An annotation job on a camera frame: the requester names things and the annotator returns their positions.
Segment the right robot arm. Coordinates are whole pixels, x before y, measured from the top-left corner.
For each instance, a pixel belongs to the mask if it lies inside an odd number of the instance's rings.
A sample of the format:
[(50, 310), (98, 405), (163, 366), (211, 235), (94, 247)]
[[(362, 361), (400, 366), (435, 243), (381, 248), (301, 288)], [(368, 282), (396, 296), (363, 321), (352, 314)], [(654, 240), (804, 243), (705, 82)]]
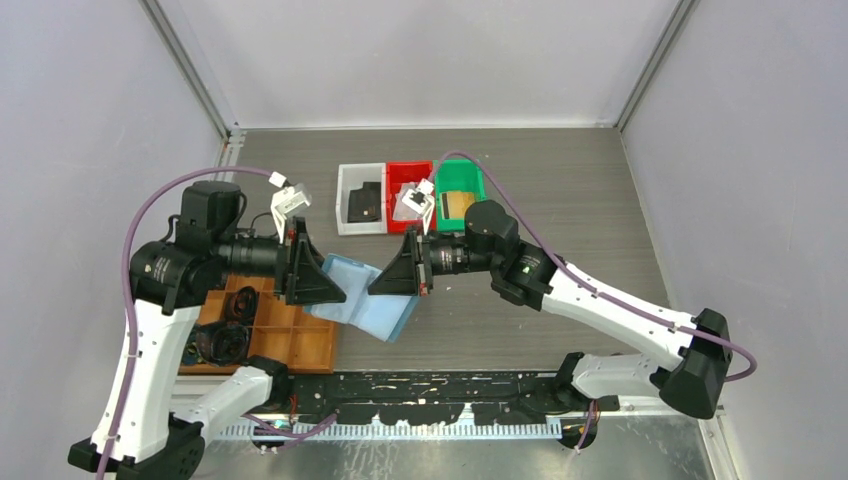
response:
[(461, 233), (408, 228), (368, 292), (425, 296), (437, 276), (477, 272), (489, 273), (491, 289), (513, 305), (577, 320), (634, 348), (631, 355), (567, 354), (552, 382), (558, 409), (624, 395), (658, 398), (696, 419), (715, 415), (732, 360), (722, 314), (674, 311), (593, 279), (521, 239), (517, 220), (494, 200), (473, 204)]

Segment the blue card holder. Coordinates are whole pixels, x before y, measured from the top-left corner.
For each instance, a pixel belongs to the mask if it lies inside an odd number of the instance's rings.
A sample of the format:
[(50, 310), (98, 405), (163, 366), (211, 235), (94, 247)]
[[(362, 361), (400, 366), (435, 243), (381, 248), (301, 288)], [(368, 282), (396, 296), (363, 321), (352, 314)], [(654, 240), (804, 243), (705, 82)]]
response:
[(343, 303), (310, 305), (304, 312), (316, 318), (349, 325), (384, 342), (395, 342), (420, 298), (407, 295), (372, 295), (368, 286), (381, 270), (347, 257), (330, 254), (323, 271), (346, 293)]

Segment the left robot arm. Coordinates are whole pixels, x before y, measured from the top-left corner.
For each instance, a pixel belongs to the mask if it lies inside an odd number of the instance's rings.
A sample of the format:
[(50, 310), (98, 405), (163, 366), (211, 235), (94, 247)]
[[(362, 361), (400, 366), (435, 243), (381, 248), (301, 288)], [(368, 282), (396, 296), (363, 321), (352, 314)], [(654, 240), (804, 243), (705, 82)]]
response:
[(188, 479), (207, 443), (257, 407), (285, 409), (292, 397), (287, 366), (249, 357), (223, 383), (177, 412), (171, 397), (184, 347), (207, 294), (227, 274), (269, 278), (293, 306), (341, 303), (346, 295), (322, 268), (301, 215), (305, 188), (279, 173), (270, 213), (277, 232), (238, 230), (246, 207), (240, 187), (200, 175), (178, 179), (180, 213), (170, 240), (122, 252), (126, 330), (109, 400), (96, 430), (73, 444), (70, 465), (102, 478)]

